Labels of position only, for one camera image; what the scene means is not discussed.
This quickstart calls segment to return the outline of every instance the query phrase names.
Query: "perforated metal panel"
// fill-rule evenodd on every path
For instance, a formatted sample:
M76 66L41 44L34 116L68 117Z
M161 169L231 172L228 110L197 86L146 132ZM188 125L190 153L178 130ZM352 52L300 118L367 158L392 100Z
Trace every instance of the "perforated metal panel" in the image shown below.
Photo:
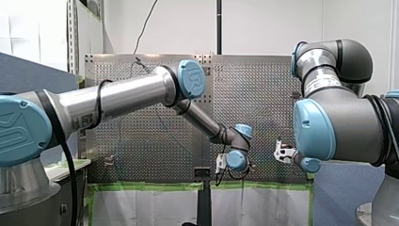
M248 179L306 182L306 175L299 168L281 164L273 157L278 136L285 143L294 144L292 115L295 100L290 96L300 87L297 79L289 74L289 57L139 58L151 70L155 66L172 65L182 59L198 60L207 70L208 93L204 93L197 103L210 112L216 121L227 126L247 123L254 129L249 156L257 167ZM146 74L141 66L133 64L135 61L133 56L88 56L88 85L93 86L104 79L119 80ZM214 166L215 157L223 146L209 146L208 141L189 122L176 116L173 110L161 105L156 108L166 126L159 121L155 108L148 107L103 123L93 132L88 132L88 151L94 160L89 171L91 182L192 182L193 168L209 163L208 159L201 162L198 156L208 158L208 153L211 154L211 166ZM111 156L114 160L111 166L106 166L106 158Z
M138 57L150 70L194 59L194 56ZM147 74L135 61L133 56L88 56L88 85L98 85L104 79L121 80ZM162 105L105 122L87 134L88 148L95 160L89 179L91 182L192 182L192 130L189 122Z
M302 183L306 175L296 166L275 160L276 139L295 144L293 135L293 91L300 83L290 75L287 56L213 56L213 116L226 125L252 126L249 156L255 171L247 179ZM216 158L223 147L211 146Z

